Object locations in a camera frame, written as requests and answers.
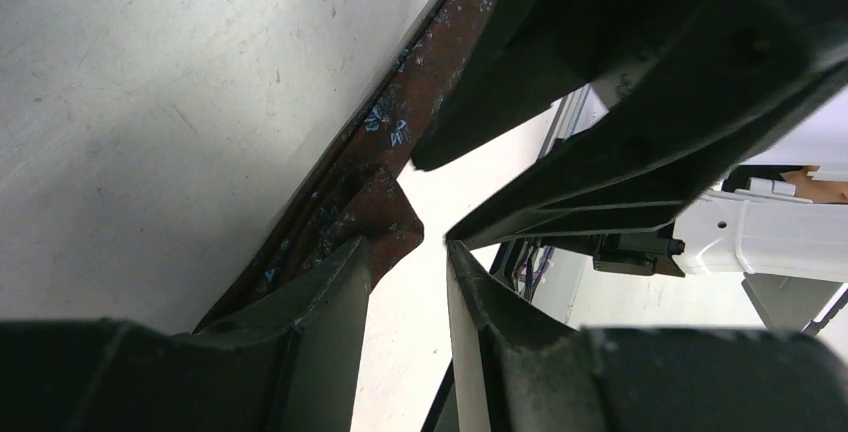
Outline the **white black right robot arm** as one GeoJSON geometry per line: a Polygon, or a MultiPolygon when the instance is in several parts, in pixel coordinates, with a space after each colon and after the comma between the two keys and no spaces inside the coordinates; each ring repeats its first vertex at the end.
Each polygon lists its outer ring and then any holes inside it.
{"type": "Polygon", "coordinates": [[[847,207],[745,162],[847,85],[847,0],[451,0],[477,13],[412,160],[452,162],[592,90],[606,112],[449,232],[589,255],[630,275],[847,278],[847,207]]]}

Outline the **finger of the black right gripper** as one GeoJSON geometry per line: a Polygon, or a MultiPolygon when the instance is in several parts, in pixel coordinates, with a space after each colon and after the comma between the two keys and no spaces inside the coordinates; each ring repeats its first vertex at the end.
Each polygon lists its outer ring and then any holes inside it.
{"type": "Polygon", "coordinates": [[[622,0],[496,0],[471,56],[411,154],[432,171],[621,67],[622,0]]]}
{"type": "Polygon", "coordinates": [[[654,74],[460,220],[447,239],[476,249],[525,237],[659,229],[846,82],[842,64],[813,72],[764,66],[654,74]]]}

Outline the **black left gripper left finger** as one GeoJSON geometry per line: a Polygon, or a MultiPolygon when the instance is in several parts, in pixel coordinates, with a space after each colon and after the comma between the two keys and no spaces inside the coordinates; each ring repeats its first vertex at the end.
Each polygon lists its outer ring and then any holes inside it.
{"type": "Polygon", "coordinates": [[[118,320],[1,325],[5,431],[346,431],[371,289],[354,238],[196,334],[118,320]]]}

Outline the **dark brown blue-patterned tie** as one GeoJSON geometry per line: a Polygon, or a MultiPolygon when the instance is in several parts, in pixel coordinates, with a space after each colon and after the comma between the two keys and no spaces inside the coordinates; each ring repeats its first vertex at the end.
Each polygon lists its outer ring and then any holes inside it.
{"type": "Polygon", "coordinates": [[[479,69],[496,1],[436,0],[200,329],[305,275],[351,237],[371,243],[373,285],[421,244],[424,226],[398,177],[436,113],[479,69]]]}

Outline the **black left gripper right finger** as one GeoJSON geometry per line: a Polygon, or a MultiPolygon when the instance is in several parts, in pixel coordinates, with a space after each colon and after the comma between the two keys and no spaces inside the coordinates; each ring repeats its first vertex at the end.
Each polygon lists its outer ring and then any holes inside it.
{"type": "Polygon", "coordinates": [[[447,251],[463,431],[843,431],[847,368],[795,332],[572,329],[447,251]]]}

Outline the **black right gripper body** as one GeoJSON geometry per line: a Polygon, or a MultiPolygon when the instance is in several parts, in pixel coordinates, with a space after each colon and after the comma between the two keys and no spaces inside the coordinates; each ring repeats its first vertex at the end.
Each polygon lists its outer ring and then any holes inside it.
{"type": "Polygon", "coordinates": [[[847,0],[649,0],[596,91],[635,118],[752,118],[847,60],[847,0]]]}

